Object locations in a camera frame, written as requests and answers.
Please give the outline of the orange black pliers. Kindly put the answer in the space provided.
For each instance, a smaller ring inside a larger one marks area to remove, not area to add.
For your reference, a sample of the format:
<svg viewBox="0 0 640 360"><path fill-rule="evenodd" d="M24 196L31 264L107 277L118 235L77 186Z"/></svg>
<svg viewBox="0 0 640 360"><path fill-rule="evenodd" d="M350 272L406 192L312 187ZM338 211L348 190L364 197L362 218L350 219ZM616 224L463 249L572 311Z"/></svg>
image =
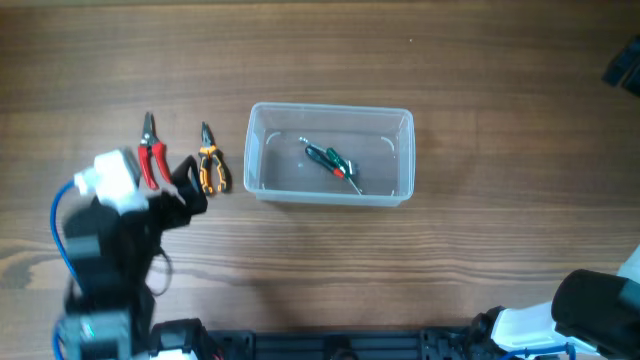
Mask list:
<svg viewBox="0 0 640 360"><path fill-rule="evenodd" d="M201 141L198 155L200 158L199 181L202 191L208 196L213 196L216 192L229 193L232 185L230 173L206 122L201 125Z"/></svg>

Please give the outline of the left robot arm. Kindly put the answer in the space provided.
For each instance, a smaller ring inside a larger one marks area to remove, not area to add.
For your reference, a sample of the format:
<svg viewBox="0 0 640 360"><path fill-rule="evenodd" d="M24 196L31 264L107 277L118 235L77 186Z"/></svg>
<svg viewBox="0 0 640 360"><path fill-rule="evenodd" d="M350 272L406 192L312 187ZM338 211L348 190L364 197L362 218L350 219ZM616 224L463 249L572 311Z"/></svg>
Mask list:
<svg viewBox="0 0 640 360"><path fill-rule="evenodd" d="M71 274L64 313L52 331L57 359L221 359L223 348L198 319L152 322L158 292L146 282L164 232L206 211L196 161L171 173L176 191L146 196L141 170L126 150L96 157L60 193L94 192L51 231Z"/></svg>

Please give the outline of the silver socket wrench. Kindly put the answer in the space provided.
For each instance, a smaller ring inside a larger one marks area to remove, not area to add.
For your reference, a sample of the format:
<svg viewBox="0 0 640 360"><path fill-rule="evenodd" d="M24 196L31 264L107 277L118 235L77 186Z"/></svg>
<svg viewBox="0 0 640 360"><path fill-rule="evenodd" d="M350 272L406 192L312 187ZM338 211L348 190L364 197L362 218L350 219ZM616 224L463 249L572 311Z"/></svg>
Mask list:
<svg viewBox="0 0 640 360"><path fill-rule="evenodd" d="M312 147L323 151L334 163L337 163L338 166L342 169L342 170L347 170L350 176L355 176L357 173L357 167L356 165L349 159L346 159L344 157L342 157L341 155L339 155L337 153L337 151L333 148L330 148L329 150L320 147L319 145L309 141L307 138L305 137L300 137L299 141L305 145L311 145Z"/></svg>

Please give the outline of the red handled cutters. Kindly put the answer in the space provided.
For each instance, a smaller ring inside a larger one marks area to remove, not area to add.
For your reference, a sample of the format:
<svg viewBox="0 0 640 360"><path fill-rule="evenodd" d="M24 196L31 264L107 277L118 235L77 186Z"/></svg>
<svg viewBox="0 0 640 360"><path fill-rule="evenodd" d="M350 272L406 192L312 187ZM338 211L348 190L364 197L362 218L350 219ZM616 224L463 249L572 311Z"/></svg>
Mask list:
<svg viewBox="0 0 640 360"><path fill-rule="evenodd" d="M144 180L151 190L159 189L159 184L152 170L152 159L156 160L163 179L169 184L172 183L169 165L166 160L166 150L166 144L156 136L154 115L151 112L146 112L138 145L138 158Z"/></svg>

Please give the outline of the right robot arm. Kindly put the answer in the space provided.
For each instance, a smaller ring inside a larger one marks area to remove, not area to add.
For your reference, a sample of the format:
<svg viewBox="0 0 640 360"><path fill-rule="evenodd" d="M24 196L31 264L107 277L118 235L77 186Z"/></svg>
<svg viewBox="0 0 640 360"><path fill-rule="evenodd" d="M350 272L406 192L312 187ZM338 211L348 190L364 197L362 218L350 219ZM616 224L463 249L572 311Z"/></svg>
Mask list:
<svg viewBox="0 0 640 360"><path fill-rule="evenodd" d="M579 353L605 359L639 357L639 251L616 274L579 269L549 302L481 314L468 333L469 347L486 345L500 359Z"/></svg>

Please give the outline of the green handled screwdriver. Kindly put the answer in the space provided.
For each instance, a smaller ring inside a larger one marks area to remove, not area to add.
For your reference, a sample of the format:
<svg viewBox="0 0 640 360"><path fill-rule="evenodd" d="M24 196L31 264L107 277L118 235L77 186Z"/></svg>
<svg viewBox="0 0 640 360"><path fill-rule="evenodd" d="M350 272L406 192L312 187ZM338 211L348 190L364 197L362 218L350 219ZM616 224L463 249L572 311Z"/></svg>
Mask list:
<svg viewBox="0 0 640 360"><path fill-rule="evenodd" d="M326 154L330 161L336 166L336 168L342 173L342 178L347 180L355 189L358 195L362 194L362 190L356 185L355 167L350 160L343 158L334 148L328 148Z"/></svg>

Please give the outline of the black red screwdriver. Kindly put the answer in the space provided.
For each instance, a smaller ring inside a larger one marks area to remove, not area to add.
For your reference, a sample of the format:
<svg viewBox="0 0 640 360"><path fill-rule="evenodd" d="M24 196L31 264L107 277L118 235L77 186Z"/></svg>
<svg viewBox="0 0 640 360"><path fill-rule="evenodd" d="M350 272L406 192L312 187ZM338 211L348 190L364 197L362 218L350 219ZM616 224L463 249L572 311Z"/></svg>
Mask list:
<svg viewBox="0 0 640 360"><path fill-rule="evenodd" d="M342 171L323 151L318 150L311 145L307 145L305 147L305 153L311 160L327 169L334 176L340 179L347 178L346 173Z"/></svg>

